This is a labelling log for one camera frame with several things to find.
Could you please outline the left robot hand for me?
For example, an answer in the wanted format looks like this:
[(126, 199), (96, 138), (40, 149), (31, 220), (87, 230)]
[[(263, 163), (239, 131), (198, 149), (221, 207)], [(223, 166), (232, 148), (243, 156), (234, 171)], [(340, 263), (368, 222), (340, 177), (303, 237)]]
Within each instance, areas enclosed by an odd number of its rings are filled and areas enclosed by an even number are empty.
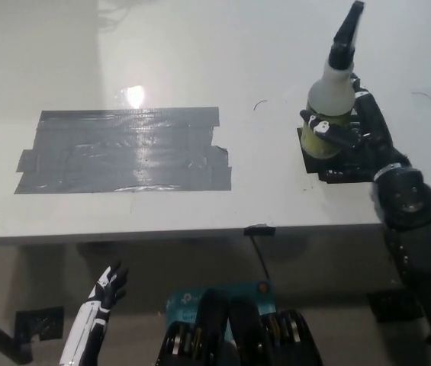
[(102, 273), (88, 296), (88, 302), (98, 308), (98, 313), (110, 313), (125, 296), (124, 286), (127, 283), (128, 271), (128, 268), (124, 268), (121, 261), (118, 261), (109, 265)]

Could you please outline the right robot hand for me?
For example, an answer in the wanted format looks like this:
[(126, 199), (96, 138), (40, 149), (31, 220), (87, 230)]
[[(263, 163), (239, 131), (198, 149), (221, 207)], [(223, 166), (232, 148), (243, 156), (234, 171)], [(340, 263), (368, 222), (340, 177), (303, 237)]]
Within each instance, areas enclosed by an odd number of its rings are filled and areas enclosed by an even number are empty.
[(303, 129), (318, 140), (338, 148), (328, 159), (317, 159), (302, 152), (306, 173), (316, 174), (328, 184), (372, 182), (378, 171), (389, 164), (410, 165), (408, 158), (394, 148), (390, 131), (374, 95), (362, 86), (360, 78), (351, 74), (355, 105), (346, 127), (330, 123), (328, 117), (302, 111), (303, 127), (298, 136), (303, 142)]

